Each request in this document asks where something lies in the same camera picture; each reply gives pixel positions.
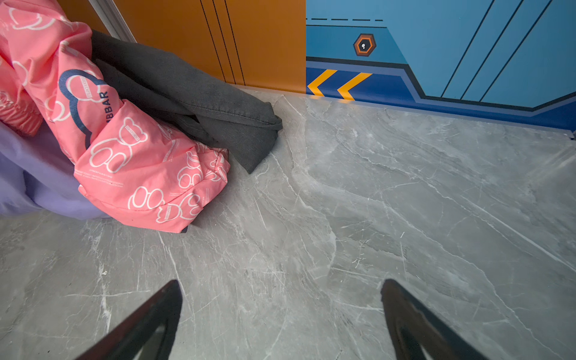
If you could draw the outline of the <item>dark grey jeans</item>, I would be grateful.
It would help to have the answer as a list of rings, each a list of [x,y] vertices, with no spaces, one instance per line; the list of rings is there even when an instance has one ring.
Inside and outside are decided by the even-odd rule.
[[[171,52],[91,36],[92,61],[125,100],[192,140],[229,150],[248,172],[274,148],[283,124],[268,102],[191,66]]]

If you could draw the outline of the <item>purple cloth shirt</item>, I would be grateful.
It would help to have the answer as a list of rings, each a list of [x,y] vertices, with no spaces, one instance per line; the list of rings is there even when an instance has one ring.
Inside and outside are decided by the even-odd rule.
[[[78,220],[106,218],[79,191],[74,165],[46,124],[32,137],[1,124],[1,214],[42,209]]]

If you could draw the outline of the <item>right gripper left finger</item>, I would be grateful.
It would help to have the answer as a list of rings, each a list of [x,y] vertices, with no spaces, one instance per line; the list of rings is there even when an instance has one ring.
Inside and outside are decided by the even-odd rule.
[[[79,359],[168,359],[182,312],[177,280],[166,283]]]

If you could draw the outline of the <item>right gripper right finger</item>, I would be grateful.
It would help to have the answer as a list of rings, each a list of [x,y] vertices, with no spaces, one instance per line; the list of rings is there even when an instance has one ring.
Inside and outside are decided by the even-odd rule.
[[[396,280],[387,279],[381,299],[397,359],[485,359]]]

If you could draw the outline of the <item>left aluminium corner post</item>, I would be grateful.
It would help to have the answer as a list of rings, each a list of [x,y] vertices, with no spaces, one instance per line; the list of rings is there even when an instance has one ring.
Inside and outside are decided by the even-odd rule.
[[[137,42],[113,0],[89,0],[89,3],[113,38],[130,43]]]

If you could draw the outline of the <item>pink bear print cloth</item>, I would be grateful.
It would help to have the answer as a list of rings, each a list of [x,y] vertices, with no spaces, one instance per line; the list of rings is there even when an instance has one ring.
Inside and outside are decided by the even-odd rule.
[[[122,99],[91,57],[92,30],[56,1],[3,1],[1,122],[28,136],[47,125],[79,192],[112,218],[181,232],[227,185],[227,152]]]

